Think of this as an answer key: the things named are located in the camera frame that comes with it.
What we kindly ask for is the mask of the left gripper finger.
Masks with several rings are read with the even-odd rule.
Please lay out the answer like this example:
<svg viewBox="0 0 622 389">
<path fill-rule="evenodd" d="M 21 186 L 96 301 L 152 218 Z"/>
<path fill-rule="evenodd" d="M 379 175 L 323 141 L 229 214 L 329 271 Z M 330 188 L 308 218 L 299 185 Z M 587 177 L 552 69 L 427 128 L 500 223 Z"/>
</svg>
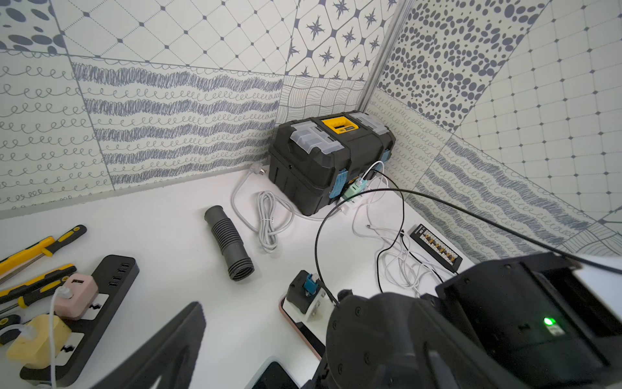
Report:
<svg viewBox="0 0 622 389">
<path fill-rule="evenodd" d="M 95 387 L 188 388 L 205 328 L 202 305 L 193 301 Z"/>
</svg>

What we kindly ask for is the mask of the black phone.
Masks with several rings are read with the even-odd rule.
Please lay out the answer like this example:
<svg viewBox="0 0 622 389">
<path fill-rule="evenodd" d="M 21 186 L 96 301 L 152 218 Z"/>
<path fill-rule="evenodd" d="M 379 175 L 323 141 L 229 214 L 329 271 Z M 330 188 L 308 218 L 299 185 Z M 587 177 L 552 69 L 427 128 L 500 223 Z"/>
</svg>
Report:
<svg viewBox="0 0 622 389">
<path fill-rule="evenodd" d="M 266 360 L 245 389 L 299 389 L 299 385 L 275 358 Z"/>
</svg>

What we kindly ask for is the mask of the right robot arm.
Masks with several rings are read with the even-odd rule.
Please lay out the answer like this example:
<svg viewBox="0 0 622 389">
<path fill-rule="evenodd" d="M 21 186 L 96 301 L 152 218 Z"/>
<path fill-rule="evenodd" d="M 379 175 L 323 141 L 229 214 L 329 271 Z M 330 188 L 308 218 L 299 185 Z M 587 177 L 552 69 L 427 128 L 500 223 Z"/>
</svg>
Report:
<svg viewBox="0 0 622 389">
<path fill-rule="evenodd" d="M 411 298 L 343 293 L 309 388 L 604 388 L 621 381 L 621 322 L 578 257 L 489 261 Z"/>
</svg>

